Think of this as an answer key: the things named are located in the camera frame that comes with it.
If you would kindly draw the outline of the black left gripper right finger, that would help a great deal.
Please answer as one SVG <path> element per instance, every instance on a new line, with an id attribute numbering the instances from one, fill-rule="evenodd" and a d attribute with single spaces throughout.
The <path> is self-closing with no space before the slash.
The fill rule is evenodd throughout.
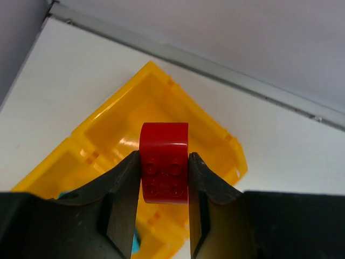
<path id="1" fill-rule="evenodd" d="M 192 258 L 344 258 L 343 196 L 240 192 L 188 162 Z"/>

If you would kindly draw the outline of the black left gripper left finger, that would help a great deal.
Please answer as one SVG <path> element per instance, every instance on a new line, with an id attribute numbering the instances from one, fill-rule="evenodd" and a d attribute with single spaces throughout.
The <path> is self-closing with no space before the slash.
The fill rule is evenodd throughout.
<path id="1" fill-rule="evenodd" d="M 59 199 L 1 193 L 1 258 L 130 258 L 140 156 Z"/>

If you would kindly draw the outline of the red curved lego brick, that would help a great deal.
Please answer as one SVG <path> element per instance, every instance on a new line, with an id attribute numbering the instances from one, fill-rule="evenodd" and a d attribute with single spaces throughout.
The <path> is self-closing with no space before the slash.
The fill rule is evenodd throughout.
<path id="1" fill-rule="evenodd" d="M 142 194 L 146 203 L 188 203 L 187 122 L 145 122 L 140 133 Z"/>

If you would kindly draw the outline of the teal rounded lego brick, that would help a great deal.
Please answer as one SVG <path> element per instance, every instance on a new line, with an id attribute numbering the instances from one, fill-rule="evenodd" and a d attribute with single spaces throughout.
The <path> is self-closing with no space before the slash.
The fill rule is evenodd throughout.
<path id="1" fill-rule="evenodd" d="M 132 255 L 137 254 L 140 251 L 140 246 L 141 246 L 140 234 L 139 234 L 138 228 L 135 227 L 133 242 L 132 242 Z"/>

